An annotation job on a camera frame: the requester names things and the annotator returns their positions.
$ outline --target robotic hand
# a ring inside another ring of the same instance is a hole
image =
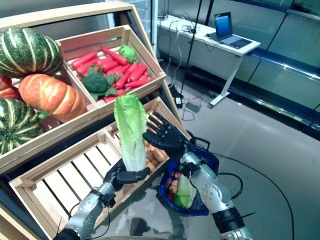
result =
[[[229,189],[221,184],[215,173],[205,162],[200,161],[192,151],[192,145],[186,136],[171,125],[159,113],[149,117],[151,128],[143,138],[153,146],[164,150],[171,159],[180,161],[182,173],[197,188],[201,199],[213,216],[223,240],[253,240],[249,229],[231,200]]]
[[[126,171],[123,160],[119,160],[105,175],[102,185],[92,189],[81,201],[76,213],[53,240],[85,240],[91,234],[103,208],[115,205],[115,193],[124,184],[137,183],[149,173],[148,167],[138,172]]]

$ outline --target vegetable in basket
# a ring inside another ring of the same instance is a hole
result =
[[[114,118],[119,130],[123,162],[127,171],[141,171],[146,167],[146,112],[136,94],[116,98]]]

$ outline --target blue basket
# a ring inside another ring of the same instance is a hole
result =
[[[218,173],[218,167],[219,167],[219,160],[208,150],[194,146],[193,147],[194,154],[202,161],[205,161],[206,164],[217,174]],[[163,174],[163,177],[161,179],[161,182],[157,189],[157,198],[162,202],[162,204],[166,204],[174,211],[185,214],[185,215],[191,215],[191,216],[205,216],[209,214],[209,210],[204,205],[204,203],[201,200],[200,194],[197,191],[196,196],[193,200],[192,206],[190,209],[186,209],[183,207],[180,207],[176,205],[174,202],[170,201],[170,199],[167,197],[168,190],[166,189],[166,184],[168,182],[168,179],[171,178],[171,180],[175,179],[174,174],[179,171],[179,165],[180,163],[176,161],[169,160],[168,167],[166,171]]]

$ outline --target wooden crate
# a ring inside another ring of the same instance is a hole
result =
[[[70,84],[80,92],[80,94],[86,100],[87,112],[63,124],[55,120],[53,117],[48,117],[44,120],[41,120],[40,123],[42,125],[42,129],[44,130],[43,134],[3,155],[0,155],[0,174],[19,164],[22,164],[33,155],[45,150],[53,144],[99,120],[98,105],[95,102],[92,102],[88,98],[87,93],[83,91],[82,87],[73,81],[73,79],[70,77],[70,73],[68,73],[68,69],[65,66],[63,66],[61,71],[58,72],[54,77],[64,80],[66,83]],[[13,82],[14,86],[17,87],[20,80],[13,79]]]
[[[189,136],[159,97],[144,108],[150,114],[153,111],[159,112]],[[56,235],[61,217],[59,230],[68,221],[67,212],[93,187],[98,187],[104,175],[122,157],[119,140],[115,139],[117,132],[116,124],[112,123],[10,182],[10,186],[50,239]],[[160,163],[153,173],[164,163]],[[117,192],[116,204],[110,211],[123,203],[148,178],[125,185]],[[103,210],[95,227],[107,217],[108,211],[107,208]]]
[[[83,89],[83,92],[87,93],[87,97],[94,103],[94,99],[91,97],[87,89],[82,85],[77,77],[77,72],[71,67],[70,63],[85,54],[91,52],[98,52],[98,57],[105,58],[105,54],[101,51],[101,47],[106,47],[116,52],[121,45],[129,45],[135,49],[139,63],[145,64],[148,67],[148,73],[153,77],[153,80],[146,85],[130,91],[129,93],[136,93],[139,98],[152,93],[153,91],[160,88],[160,86],[166,87],[167,94],[171,96],[170,91],[167,89],[168,86],[165,82],[166,74],[160,68],[157,60],[153,58],[150,52],[142,44],[133,30],[129,25],[123,25],[114,27],[112,29],[100,30],[64,38],[58,41],[61,44],[61,51],[65,67],[72,73],[70,76],[74,82],[78,82]],[[99,118],[103,119],[114,112],[115,101],[104,103],[103,100],[98,101],[99,103]]]

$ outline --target pumpkin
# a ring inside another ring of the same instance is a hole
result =
[[[24,102],[0,98],[0,155],[42,133],[36,111]]]
[[[12,86],[10,78],[2,75],[0,82],[0,97],[4,99],[19,99],[18,88]]]
[[[86,101],[77,90],[45,74],[26,76],[18,89],[26,104],[63,123],[87,111]]]
[[[0,33],[0,72],[8,77],[53,75],[62,63],[58,44],[48,36],[27,27],[12,27]]]

